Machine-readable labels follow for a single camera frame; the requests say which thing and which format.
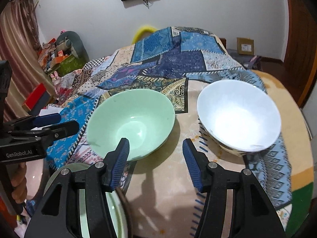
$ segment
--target yellow handle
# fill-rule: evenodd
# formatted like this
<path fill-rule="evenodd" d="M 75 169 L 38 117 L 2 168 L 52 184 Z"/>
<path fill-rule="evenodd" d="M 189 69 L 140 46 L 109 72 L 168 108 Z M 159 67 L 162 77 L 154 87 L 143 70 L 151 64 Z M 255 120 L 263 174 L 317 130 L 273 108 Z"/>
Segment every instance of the yellow handle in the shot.
<path fill-rule="evenodd" d="M 154 33 L 155 31 L 157 31 L 157 29 L 153 28 L 151 26 L 143 26 L 143 27 L 139 28 L 137 33 L 134 35 L 132 45 L 135 44 L 136 42 L 138 42 L 144 33 L 146 33 L 146 32 Z"/>

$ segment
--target blue handle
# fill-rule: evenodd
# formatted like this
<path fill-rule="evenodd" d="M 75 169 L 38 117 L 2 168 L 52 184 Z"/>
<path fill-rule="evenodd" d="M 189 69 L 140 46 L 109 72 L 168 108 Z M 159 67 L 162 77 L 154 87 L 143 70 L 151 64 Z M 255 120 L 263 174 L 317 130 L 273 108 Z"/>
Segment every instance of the blue handle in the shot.
<path fill-rule="evenodd" d="M 43 116 L 37 116 L 34 121 L 34 127 L 43 127 L 52 124 L 59 123 L 61 121 L 61 115 L 59 113 L 53 113 Z"/>

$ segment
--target wooden door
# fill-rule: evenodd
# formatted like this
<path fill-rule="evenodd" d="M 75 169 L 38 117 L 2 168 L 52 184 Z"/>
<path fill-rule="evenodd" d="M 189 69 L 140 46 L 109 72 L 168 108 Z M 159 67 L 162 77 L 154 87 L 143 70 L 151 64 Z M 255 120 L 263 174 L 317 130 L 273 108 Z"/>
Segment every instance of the wooden door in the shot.
<path fill-rule="evenodd" d="M 289 91 L 302 107 L 316 82 L 317 23 L 302 0 L 288 0 L 288 9 L 289 32 L 283 66 L 292 82 Z"/>

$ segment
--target orange box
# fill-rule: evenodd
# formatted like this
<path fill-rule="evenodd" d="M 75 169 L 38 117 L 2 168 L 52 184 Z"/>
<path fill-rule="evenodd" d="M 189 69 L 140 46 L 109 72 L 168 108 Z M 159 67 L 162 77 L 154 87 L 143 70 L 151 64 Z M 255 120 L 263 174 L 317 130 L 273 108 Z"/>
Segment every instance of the orange box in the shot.
<path fill-rule="evenodd" d="M 58 57 L 53 58 L 52 61 L 51 61 L 51 64 L 50 64 L 50 68 L 53 68 L 56 64 L 61 63 L 67 57 L 68 57 L 68 55 L 58 56 Z"/>

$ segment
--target cardboard box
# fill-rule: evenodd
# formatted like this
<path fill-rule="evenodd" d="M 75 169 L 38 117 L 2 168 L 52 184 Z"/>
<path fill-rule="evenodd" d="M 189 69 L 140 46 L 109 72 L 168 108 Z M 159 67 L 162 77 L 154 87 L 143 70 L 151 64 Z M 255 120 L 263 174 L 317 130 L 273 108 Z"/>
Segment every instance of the cardboard box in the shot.
<path fill-rule="evenodd" d="M 52 59 L 50 68 L 53 68 L 56 64 L 61 63 L 63 60 L 65 60 L 68 57 L 68 55 L 64 56 L 58 56 Z"/>
<path fill-rule="evenodd" d="M 254 55 L 254 40 L 237 37 L 237 51 L 239 55 Z"/>
<path fill-rule="evenodd" d="M 63 53 L 63 51 L 58 51 L 58 56 L 64 56 L 64 53 Z"/>

